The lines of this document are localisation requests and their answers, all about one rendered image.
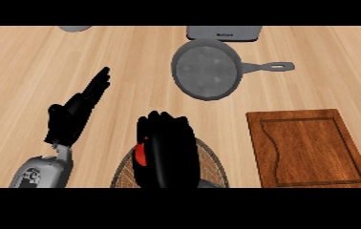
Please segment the grey frying pan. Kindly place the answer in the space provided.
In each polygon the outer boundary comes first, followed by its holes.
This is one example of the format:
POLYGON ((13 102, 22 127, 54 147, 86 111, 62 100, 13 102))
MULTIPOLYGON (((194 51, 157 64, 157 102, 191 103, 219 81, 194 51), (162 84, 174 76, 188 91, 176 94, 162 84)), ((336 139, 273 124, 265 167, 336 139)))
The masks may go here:
POLYGON ((195 39, 177 49, 170 62, 171 77, 192 98, 213 101, 235 91, 242 75, 256 71, 285 72, 291 62, 244 63, 232 47, 216 39, 195 39))

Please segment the grey appliance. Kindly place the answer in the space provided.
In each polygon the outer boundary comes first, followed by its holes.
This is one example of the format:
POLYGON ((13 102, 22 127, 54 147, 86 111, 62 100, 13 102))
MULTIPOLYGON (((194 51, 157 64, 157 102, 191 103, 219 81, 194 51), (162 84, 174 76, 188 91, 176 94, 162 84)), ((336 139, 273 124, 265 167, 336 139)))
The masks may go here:
POLYGON ((253 42, 259 38, 262 26, 188 26, 186 36, 217 39, 226 42, 253 42))

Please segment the brown wooden cabinet door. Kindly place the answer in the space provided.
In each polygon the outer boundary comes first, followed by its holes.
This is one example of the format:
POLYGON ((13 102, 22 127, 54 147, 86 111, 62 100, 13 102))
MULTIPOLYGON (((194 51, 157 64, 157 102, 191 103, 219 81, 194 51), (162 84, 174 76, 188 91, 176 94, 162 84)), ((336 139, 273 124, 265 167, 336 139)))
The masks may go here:
POLYGON ((361 188, 361 154, 337 110, 251 112, 247 121, 262 187, 361 188))

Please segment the grey round object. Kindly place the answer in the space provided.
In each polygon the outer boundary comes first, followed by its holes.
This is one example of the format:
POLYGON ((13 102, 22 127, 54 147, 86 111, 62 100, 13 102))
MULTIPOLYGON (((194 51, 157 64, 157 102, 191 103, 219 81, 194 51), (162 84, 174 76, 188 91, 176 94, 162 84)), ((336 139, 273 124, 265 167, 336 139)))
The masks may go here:
POLYGON ((59 29, 65 32, 80 32, 90 29, 91 26, 59 26, 59 29))

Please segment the red tomato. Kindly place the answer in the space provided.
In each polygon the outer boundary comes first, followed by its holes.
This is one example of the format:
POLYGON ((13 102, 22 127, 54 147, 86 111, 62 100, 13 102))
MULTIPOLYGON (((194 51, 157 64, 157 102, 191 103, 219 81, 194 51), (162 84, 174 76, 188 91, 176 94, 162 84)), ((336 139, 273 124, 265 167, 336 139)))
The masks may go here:
POLYGON ((137 143, 134 146, 134 161, 143 167, 146 166, 146 157, 145 157, 145 149, 143 149, 143 144, 146 139, 148 136, 143 138, 143 142, 137 143))

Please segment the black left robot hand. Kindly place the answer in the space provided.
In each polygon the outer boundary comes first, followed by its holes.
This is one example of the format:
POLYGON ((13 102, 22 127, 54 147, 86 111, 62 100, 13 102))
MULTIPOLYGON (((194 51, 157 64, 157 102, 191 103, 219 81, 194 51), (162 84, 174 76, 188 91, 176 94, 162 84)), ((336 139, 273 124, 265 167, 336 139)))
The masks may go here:
POLYGON ((75 93, 63 105, 47 108, 47 133, 44 142, 71 147, 81 135, 91 111, 109 86, 109 67, 103 67, 84 91, 75 93))

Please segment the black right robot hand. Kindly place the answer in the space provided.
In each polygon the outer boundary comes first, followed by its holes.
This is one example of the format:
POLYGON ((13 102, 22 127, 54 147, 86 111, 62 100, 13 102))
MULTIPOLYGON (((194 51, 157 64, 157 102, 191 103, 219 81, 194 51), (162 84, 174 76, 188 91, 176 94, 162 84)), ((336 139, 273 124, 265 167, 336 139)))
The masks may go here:
POLYGON ((199 181, 199 164, 195 134, 185 116, 152 111, 136 123, 136 143, 143 142, 146 166, 136 163, 134 182, 140 188, 195 188, 199 181))

